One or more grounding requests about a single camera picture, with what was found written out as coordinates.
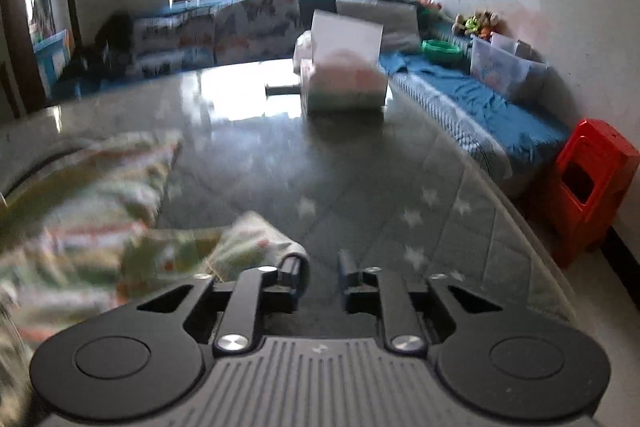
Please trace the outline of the green floral child garment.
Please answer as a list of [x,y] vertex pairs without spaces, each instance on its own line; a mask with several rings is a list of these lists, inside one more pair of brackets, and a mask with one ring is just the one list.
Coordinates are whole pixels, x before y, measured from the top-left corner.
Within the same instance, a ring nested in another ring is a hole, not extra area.
[[4,198],[3,425],[29,423],[30,359],[62,329],[198,273],[228,283],[246,269],[294,262],[295,289],[306,289],[307,251],[256,212],[222,228],[156,227],[181,143],[176,130],[75,140]]

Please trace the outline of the dark phone on table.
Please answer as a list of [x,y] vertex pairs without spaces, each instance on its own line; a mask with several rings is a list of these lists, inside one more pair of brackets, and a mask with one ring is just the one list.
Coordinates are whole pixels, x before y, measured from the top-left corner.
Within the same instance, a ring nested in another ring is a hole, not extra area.
[[265,95],[267,98],[270,98],[270,96],[280,95],[300,95],[300,84],[288,84],[287,86],[266,86]]

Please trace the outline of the tissue pack front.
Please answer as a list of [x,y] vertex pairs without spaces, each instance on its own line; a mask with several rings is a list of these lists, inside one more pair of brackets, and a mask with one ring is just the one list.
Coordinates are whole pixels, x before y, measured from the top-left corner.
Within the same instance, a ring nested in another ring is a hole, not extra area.
[[300,66],[300,97],[309,114],[379,110],[388,80],[380,57],[383,27],[317,10],[311,22],[314,53]]

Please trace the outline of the red plastic stool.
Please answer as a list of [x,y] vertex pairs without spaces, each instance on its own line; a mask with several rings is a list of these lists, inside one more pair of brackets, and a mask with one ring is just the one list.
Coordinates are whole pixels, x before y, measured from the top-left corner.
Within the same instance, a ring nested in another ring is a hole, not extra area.
[[610,124],[577,125],[544,184],[544,217],[560,239],[552,254],[559,268],[603,239],[638,168],[639,151]]

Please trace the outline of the green bowl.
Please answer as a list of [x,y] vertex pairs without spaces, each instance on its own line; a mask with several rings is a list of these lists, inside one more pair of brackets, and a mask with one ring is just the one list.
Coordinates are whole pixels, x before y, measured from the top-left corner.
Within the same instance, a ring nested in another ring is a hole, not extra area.
[[437,39],[423,40],[421,52],[431,63],[442,67],[454,67],[461,63],[464,53],[455,44]]

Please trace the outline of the grey cushion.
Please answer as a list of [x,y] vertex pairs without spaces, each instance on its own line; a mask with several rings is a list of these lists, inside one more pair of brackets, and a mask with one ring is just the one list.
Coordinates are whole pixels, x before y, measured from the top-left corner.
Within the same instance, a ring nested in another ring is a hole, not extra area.
[[419,52],[418,11],[413,5],[381,0],[335,0],[338,15],[383,27],[381,51]]

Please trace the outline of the clear plastic storage box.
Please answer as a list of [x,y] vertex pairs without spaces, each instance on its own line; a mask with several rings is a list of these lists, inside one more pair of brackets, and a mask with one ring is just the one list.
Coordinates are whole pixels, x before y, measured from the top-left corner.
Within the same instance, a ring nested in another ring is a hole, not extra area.
[[470,72],[473,78],[510,102],[525,103],[534,101],[544,87],[548,66],[473,37]]

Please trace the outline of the butterfly pillow left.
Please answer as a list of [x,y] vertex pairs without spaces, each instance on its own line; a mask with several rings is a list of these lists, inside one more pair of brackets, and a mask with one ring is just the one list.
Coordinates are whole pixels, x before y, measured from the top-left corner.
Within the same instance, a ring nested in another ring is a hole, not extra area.
[[132,25],[132,78],[156,78],[215,65],[216,18],[211,10],[138,18]]

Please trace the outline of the butterfly pillow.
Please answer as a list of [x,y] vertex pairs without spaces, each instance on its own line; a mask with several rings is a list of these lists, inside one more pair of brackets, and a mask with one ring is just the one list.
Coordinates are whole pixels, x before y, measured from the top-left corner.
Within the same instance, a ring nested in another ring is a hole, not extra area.
[[232,0],[215,13],[216,63],[292,56],[303,32],[298,0]]
[[216,18],[211,10],[138,18],[132,25],[132,78],[156,78],[215,65]]

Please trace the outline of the butterfly pillow right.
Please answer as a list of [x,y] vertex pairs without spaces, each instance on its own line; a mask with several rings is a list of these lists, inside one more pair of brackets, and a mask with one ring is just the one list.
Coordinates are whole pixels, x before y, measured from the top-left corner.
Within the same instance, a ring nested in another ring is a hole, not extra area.
[[215,13],[216,63],[292,56],[303,32],[298,0],[232,0]]

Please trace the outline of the black bag on sofa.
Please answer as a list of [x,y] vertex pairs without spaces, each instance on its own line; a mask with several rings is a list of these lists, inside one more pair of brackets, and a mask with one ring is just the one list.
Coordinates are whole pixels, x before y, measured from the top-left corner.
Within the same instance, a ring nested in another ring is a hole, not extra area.
[[76,46],[58,81],[99,82],[124,75],[131,64],[133,31],[131,15],[126,11],[114,12],[102,24],[93,43]]

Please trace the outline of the small plush toys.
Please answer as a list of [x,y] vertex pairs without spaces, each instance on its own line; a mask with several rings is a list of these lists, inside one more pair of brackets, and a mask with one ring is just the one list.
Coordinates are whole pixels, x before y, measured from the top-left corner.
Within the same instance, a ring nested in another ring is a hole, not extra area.
[[477,37],[489,41],[499,23],[500,16],[497,13],[476,11],[469,17],[458,14],[454,18],[451,31],[457,36]]

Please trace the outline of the blue cabinet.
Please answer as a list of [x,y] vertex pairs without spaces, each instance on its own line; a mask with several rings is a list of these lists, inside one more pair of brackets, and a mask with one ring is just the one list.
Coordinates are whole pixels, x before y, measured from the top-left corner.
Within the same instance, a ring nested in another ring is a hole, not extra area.
[[58,80],[70,61],[70,38],[63,29],[51,37],[40,40],[32,47],[44,92],[49,100],[58,94]]

